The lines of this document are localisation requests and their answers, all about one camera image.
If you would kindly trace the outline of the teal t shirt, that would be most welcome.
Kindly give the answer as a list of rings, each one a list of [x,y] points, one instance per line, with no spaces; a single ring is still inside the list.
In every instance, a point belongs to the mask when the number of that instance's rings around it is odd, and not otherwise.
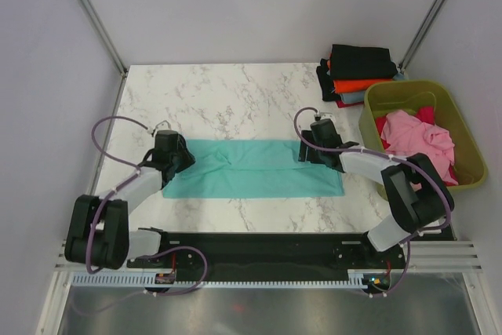
[[[164,198],[315,198],[344,195],[341,174],[298,160],[295,140],[188,140],[195,164],[163,189]]]

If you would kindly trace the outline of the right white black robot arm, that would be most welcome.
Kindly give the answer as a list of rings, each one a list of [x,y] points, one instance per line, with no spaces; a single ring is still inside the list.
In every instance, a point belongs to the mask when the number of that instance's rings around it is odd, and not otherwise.
[[[387,259],[387,250],[424,231],[449,224],[454,201],[431,160],[422,153],[407,158],[386,155],[355,142],[342,143],[334,124],[319,119],[309,130],[295,128],[318,161],[340,173],[363,176],[383,186],[391,214],[366,233],[361,262],[371,268]]]

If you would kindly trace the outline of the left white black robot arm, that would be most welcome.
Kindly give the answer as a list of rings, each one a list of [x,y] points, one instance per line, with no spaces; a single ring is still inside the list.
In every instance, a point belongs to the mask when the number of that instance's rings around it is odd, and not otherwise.
[[[166,266],[173,255],[171,246],[160,241],[159,231],[130,231],[129,215],[194,164],[195,157],[181,134],[157,132],[154,147],[131,176],[101,195],[81,195],[75,200],[65,259],[85,265],[90,274],[117,270],[128,259],[142,256],[155,267]]]

